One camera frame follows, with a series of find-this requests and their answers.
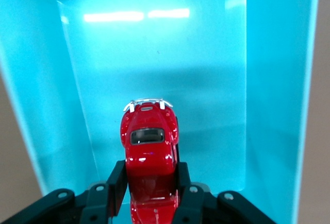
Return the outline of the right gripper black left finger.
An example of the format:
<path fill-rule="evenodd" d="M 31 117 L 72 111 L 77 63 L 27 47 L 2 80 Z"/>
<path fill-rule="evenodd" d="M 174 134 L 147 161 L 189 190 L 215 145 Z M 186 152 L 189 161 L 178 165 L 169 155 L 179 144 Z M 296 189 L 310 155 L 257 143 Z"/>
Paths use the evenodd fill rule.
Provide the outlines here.
<path fill-rule="evenodd" d="M 117 161 L 107 181 L 89 189 L 80 224 L 108 224 L 109 220 L 118 216 L 127 185 L 125 161 Z"/>

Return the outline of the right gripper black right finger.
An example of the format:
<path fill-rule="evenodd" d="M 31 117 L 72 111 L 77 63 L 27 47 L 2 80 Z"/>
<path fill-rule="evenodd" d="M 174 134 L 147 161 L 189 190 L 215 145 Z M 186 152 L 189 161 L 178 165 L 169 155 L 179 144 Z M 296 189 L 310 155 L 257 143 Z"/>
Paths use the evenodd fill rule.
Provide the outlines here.
<path fill-rule="evenodd" d="M 186 162 L 177 164 L 176 177 L 179 205 L 172 224 L 213 224 L 213 211 L 217 208 L 217 199 L 208 186 L 191 182 Z"/>

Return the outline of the red beetle toy car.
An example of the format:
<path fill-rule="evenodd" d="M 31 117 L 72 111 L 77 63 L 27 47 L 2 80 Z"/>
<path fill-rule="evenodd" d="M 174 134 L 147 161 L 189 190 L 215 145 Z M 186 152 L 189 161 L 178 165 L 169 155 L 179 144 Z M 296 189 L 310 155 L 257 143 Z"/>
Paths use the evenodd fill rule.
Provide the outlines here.
<path fill-rule="evenodd" d="M 179 132 L 172 107 L 161 98 L 145 98 L 123 110 L 120 136 L 133 224 L 171 224 L 178 208 Z"/>

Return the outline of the blue plastic box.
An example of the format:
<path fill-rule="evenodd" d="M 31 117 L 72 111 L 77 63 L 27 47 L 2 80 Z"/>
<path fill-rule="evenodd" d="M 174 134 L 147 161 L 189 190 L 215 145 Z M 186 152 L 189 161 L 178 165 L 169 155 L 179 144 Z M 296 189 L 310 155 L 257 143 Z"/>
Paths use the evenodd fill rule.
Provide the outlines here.
<path fill-rule="evenodd" d="M 212 193 L 296 224 L 318 0 L 0 0 L 3 77 L 43 194 L 104 181 L 163 98 Z"/>

